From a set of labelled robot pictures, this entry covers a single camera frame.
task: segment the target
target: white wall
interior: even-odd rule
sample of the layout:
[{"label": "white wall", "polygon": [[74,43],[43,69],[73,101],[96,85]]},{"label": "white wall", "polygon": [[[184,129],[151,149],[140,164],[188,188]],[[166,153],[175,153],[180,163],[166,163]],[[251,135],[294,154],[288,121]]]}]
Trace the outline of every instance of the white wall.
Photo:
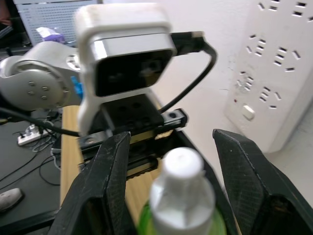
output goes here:
[{"label": "white wall", "polygon": [[[140,0],[110,0],[139,2]],[[215,128],[238,132],[223,115],[227,90],[241,46],[251,0],[154,0],[165,7],[174,32],[204,31],[207,41],[217,50],[218,62],[212,72],[174,108],[189,115],[185,131],[223,181],[221,167],[212,139]],[[163,104],[181,92],[207,65],[204,53],[176,57],[161,81],[154,87]],[[267,155],[283,171],[313,206],[313,105],[295,131],[291,141],[280,152]]]}]

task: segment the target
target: green bottle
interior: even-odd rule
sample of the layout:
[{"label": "green bottle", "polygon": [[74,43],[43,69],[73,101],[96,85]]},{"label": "green bottle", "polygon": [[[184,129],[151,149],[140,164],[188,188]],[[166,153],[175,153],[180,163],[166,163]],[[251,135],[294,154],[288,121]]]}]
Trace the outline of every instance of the green bottle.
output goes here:
[{"label": "green bottle", "polygon": [[226,235],[215,194],[203,176],[203,159],[191,148],[176,148],[163,159],[143,207],[139,235]]}]

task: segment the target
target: white bottle cap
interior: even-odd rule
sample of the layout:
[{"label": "white bottle cap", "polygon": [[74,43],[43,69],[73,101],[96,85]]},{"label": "white bottle cap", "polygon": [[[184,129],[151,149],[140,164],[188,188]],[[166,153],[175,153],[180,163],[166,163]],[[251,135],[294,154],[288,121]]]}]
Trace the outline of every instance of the white bottle cap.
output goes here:
[{"label": "white bottle cap", "polygon": [[150,191],[153,225],[158,235],[208,235],[215,194],[203,176],[203,159],[191,148],[169,151]]}]

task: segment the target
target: switch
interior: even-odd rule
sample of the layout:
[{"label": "switch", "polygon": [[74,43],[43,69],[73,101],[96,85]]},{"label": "switch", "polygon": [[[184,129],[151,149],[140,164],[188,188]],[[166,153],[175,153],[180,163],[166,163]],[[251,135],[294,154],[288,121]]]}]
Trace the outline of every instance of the switch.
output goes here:
[{"label": "switch", "polygon": [[245,118],[248,119],[249,121],[251,121],[255,116],[254,110],[251,109],[251,107],[248,105],[244,105],[241,112],[245,116]]}]

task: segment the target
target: black cable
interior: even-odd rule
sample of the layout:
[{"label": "black cable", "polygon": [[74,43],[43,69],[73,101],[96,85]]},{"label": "black cable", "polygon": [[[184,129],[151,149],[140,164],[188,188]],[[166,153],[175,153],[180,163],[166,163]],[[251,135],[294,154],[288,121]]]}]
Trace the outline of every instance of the black cable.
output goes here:
[{"label": "black cable", "polygon": [[39,176],[40,176],[40,178],[42,178],[42,180],[45,181],[47,184],[50,184],[50,185],[53,185],[53,186],[60,186],[60,184],[55,184],[55,183],[52,183],[52,182],[46,180],[46,179],[43,177],[43,175],[41,174],[41,167],[44,165],[44,162],[45,162],[46,160],[48,160],[49,158],[51,158],[51,157],[53,157],[53,156],[47,157],[47,158],[44,159],[43,162],[40,164],[40,166],[39,166]]},{"label": "black cable", "polygon": [[211,61],[204,71],[194,80],[185,90],[183,90],[178,96],[176,96],[172,101],[160,109],[161,113],[164,113],[175,104],[177,104],[182,98],[184,98],[196,85],[198,85],[211,71],[217,60],[217,53],[210,44],[204,43],[204,48],[202,49],[205,53],[211,56]]},{"label": "black cable", "polygon": [[7,174],[6,176],[4,176],[3,178],[0,179],[0,182],[4,179],[6,179],[7,177],[9,177],[10,175],[12,175],[13,173],[17,172],[19,169],[23,168],[24,166],[26,166],[27,164],[29,164],[32,160],[35,159],[35,157],[38,155],[38,153],[36,153],[28,162],[26,162],[25,164],[21,165],[19,168],[15,169],[14,171],[12,171],[11,173]]},{"label": "black cable", "polygon": [[62,129],[62,128],[55,127],[55,126],[51,126],[48,123],[44,123],[43,121],[37,120],[35,118],[26,116],[24,114],[21,114],[19,112],[16,112],[16,111],[13,111],[13,110],[10,110],[10,109],[6,109],[6,108],[3,108],[3,107],[0,107],[0,112],[9,114],[9,115],[11,115],[13,117],[17,117],[17,118],[23,119],[25,121],[28,121],[30,123],[35,124],[36,126],[41,126],[43,128],[49,129],[51,131],[54,131],[54,132],[57,132],[57,133],[60,133],[60,134],[79,137],[78,132]]},{"label": "black cable", "polygon": [[53,159],[52,159],[52,160],[49,160],[49,161],[47,161],[47,162],[45,162],[45,163],[42,164],[42,165],[39,165],[39,166],[35,167],[34,169],[30,170],[30,171],[27,172],[26,174],[22,175],[20,178],[16,179],[15,181],[9,183],[8,185],[6,185],[6,186],[4,186],[4,187],[2,187],[2,188],[0,188],[0,190],[2,190],[2,189],[4,189],[4,188],[6,188],[6,187],[8,187],[8,186],[10,186],[10,185],[12,185],[12,184],[14,184],[14,183],[17,182],[18,180],[22,179],[22,178],[25,177],[26,175],[29,175],[31,172],[33,172],[33,171],[35,171],[36,169],[38,169],[40,166],[43,166],[43,165],[45,165],[45,164],[47,164],[47,163],[49,163],[49,162],[52,162],[52,161],[53,161]]}]

